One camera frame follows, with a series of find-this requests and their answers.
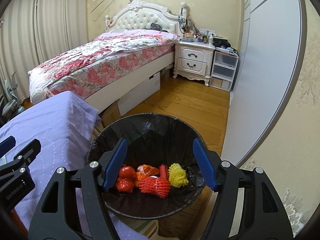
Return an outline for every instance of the tomato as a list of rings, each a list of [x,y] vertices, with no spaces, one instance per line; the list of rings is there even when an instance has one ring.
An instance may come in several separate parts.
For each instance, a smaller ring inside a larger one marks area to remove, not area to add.
[[[121,179],[132,179],[135,174],[134,168],[130,166],[122,167],[119,171],[119,178]]]
[[[117,187],[117,190],[120,192],[131,193],[134,188],[133,180],[118,178],[116,182],[116,187]]]

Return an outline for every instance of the lavender fabric cover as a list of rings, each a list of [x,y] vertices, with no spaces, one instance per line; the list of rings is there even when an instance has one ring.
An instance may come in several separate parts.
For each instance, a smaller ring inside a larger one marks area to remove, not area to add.
[[[0,142],[10,135],[16,139],[15,148],[6,154],[7,162],[12,161],[33,139],[41,143],[41,152],[29,166],[36,187],[15,207],[27,229],[55,170],[61,166],[68,171],[85,166],[97,115],[97,109],[75,93],[66,91],[27,109],[0,129]],[[78,197],[81,197],[80,190],[77,191]],[[80,199],[77,202],[83,233],[90,235],[83,201]],[[121,240],[131,237],[147,239],[122,223],[114,214],[110,215]]]

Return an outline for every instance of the black garbage bag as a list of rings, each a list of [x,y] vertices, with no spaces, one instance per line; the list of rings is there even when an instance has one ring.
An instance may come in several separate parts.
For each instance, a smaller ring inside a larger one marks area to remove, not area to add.
[[[192,150],[193,140],[201,136],[190,125],[172,116],[154,113],[122,118],[94,139],[87,163],[112,150],[121,137],[128,142],[126,165],[137,169],[143,164],[153,167],[165,164],[169,167],[179,163],[187,170],[189,184],[181,188],[171,187],[169,196],[164,199],[143,194],[137,188],[127,194],[113,187],[103,194],[111,211],[132,219],[154,220],[181,211],[201,194],[204,179]]]

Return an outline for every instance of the screw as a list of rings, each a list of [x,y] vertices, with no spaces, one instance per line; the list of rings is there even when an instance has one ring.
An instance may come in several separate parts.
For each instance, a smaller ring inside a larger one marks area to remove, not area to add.
[[[90,163],[90,167],[91,167],[91,168],[95,168],[95,167],[97,167],[98,165],[99,165],[98,162],[91,162],[91,163]]]
[[[60,167],[60,168],[57,169],[57,173],[58,174],[61,174],[63,172],[64,172],[64,168],[63,167]]]
[[[228,167],[230,167],[230,162],[223,161],[223,162],[221,163],[221,165],[222,165],[223,167],[225,167],[225,168],[228,168]]]
[[[256,168],[256,172],[257,172],[257,173],[260,173],[260,174],[263,173],[263,168],[257,167],[257,168]]]

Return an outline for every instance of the orange plastic bag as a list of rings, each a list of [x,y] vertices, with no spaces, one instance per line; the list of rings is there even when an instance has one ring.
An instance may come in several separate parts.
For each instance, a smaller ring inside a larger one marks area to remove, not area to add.
[[[155,176],[160,173],[159,169],[146,164],[139,166],[137,171],[147,176]]]
[[[140,179],[143,179],[143,178],[147,178],[148,176],[146,174],[143,174],[141,173],[140,171],[138,172],[135,172],[134,175],[133,175],[133,179],[134,179],[134,186],[139,188],[139,181]]]

